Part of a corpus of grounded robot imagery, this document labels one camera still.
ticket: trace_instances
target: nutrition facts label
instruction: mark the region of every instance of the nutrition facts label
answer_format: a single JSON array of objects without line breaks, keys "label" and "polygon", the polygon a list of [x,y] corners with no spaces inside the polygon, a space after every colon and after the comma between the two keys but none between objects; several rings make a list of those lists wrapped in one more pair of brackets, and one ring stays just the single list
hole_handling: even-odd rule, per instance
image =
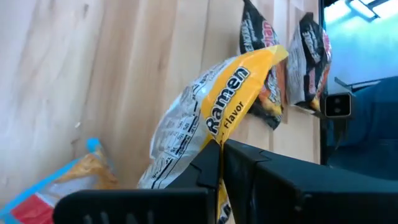
[{"label": "nutrition facts label", "polygon": [[155,162],[139,182],[140,188],[162,189],[177,178],[201,151],[208,129],[200,113],[200,103],[216,77],[233,58],[209,69],[186,87],[159,123],[151,156]]}]

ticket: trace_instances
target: wooden surface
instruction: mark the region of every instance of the wooden surface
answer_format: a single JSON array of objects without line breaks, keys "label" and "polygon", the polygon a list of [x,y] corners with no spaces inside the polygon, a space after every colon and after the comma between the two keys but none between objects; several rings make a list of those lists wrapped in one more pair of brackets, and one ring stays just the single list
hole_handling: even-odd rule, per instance
[{"label": "wooden surface", "polygon": [[[254,0],[286,47],[317,0]],[[127,188],[183,87],[236,52],[241,0],[0,0],[0,207],[99,137]],[[233,138],[318,162],[318,120],[289,108],[274,132]]]}]

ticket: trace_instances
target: ramen noodle package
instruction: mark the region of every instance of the ramen noodle package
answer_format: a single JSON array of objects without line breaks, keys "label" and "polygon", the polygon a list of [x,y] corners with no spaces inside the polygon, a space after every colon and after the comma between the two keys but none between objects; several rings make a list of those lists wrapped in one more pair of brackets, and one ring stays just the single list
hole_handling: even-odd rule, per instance
[{"label": "ramen noodle package", "polygon": [[287,98],[291,105],[320,111],[320,97],[331,64],[331,45],[312,13],[300,20],[287,60]]},{"label": "ramen noodle package", "polygon": [[89,139],[90,151],[18,195],[0,210],[0,223],[53,223],[55,204],[79,190],[117,189],[111,164],[98,139]]},{"label": "ramen noodle package", "polygon": [[[264,19],[250,0],[244,0],[238,54],[278,45],[272,26]],[[272,66],[259,96],[249,113],[262,119],[272,128],[278,127],[285,104],[285,72],[282,63]]]},{"label": "ramen noodle package", "polygon": [[[158,124],[150,146],[154,163],[138,187],[163,189],[211,139],[222,146],[258,96],[271,66],[286,56],[279,45],[248,52],[215,65],[187,86]],[[220,211],[229,205],[222,184],[220,189],[218,217],[226,220]]]}]

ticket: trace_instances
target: wooden board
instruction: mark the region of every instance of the wooden board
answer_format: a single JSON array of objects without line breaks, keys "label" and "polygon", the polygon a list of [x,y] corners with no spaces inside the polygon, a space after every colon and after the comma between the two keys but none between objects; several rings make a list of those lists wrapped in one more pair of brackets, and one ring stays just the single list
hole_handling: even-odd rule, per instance
[{"label": "wooden board", "polygon": [[[317,0],[254,0],[283,45]],[[0,1],[0,207],[99,137],[126,188],[174,98],[236,54],[241,0]],[[233,138],[318,162],[318,120],[293,108],[272,132],[247,115]]]}]

